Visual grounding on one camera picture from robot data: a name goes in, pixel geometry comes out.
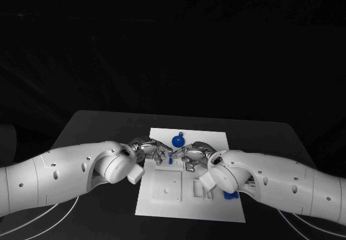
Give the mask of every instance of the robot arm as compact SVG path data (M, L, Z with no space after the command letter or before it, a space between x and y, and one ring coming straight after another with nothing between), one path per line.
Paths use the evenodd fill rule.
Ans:
M193 152L196 146L192 145L176 151L172 158L195 159L198 154ZM208 158L208 172L199 181L208 192L216 186L228 193L244 192L260 203L288 213L346 225L345 178L330 176L284 157L239 150L202 153L199 155Z
M0 217L66 202L125 177L136 184L144 175L141 157L160 164L164 151L173 150L150 138L131 144L105 141L56 148L0 168Z

